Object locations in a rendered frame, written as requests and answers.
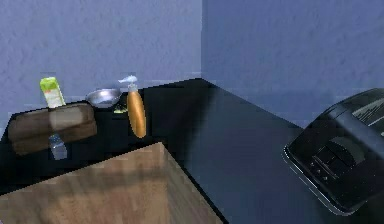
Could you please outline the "amber soap pump bottle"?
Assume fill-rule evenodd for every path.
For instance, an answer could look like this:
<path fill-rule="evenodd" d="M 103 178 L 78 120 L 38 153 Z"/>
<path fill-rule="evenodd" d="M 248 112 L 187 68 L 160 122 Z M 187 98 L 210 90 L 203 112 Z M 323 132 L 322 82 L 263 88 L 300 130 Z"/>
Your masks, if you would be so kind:
<path fill-rule="evenodd" d="M 119 83 L 126 83 L 128 87 L 126 103 L 132 131 L 136 137 L 143 138 L 146 136 L 147 132 L 146 115 L 144 103 L 138 91 L 138 86 L 136 82 L 137 77 L 135 75 L 129 75 L 119 80 Z"/>

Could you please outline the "silver metal bowl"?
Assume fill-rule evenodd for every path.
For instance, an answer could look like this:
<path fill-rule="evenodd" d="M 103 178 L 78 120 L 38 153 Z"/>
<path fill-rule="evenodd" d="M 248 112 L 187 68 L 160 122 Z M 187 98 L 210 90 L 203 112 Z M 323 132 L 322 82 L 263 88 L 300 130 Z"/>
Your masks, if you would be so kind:
<path fill-rule="evenodd" d="M 120 96 L 119 89 L 98 89 L 87 94 L 85 100 L 96 108 L 110 108 L 120 100 Z"/>

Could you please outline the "brown wooden cupboard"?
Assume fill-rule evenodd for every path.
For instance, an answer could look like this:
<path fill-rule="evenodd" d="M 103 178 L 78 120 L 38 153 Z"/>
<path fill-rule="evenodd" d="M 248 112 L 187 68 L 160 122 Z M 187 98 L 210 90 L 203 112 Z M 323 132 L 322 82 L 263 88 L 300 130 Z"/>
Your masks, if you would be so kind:
<path fill-rule="evenodd" d="M 0 224 L 224 224 L 161 143 L 0 196 Z"/>

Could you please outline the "green and white bottle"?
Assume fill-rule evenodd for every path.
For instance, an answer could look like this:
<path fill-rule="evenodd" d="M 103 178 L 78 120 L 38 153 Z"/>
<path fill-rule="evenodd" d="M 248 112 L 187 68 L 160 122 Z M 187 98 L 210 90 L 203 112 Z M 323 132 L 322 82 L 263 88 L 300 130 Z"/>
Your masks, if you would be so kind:
<path fill-rule="evenodd" d="M 59 83 L 55 77 L 42 78 L 39 85 L 49 109 L 55 109 L 65 105 Z M 49 143 L 55 160 L 67 158 L 65 143 L 57 133 L 54 133 L 49 137 Z"/>

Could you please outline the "black toaster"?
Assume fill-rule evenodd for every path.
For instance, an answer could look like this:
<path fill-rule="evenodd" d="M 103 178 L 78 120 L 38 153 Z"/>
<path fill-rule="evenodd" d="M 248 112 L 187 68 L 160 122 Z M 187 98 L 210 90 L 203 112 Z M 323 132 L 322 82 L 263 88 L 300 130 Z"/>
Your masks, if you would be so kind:
<path fill-rule="evenodd" d="M 283 148 L 283 158 L 330 211 L 354 213 L 384 192 L 384 88 L 326 109 Z"/>

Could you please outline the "brown bread loaf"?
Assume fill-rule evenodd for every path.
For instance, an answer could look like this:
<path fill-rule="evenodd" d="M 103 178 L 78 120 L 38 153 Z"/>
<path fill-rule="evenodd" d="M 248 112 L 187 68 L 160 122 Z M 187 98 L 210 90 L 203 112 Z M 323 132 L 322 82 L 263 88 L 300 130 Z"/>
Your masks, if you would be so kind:
<path fill-rule="evenodd" d="M 58 134 L 64 143 L 97 134 L 93 107 L 75 103 L 18 115 L 8 126 L 8 139 L 18 155 L 47 149 L 49 137 Z"/>

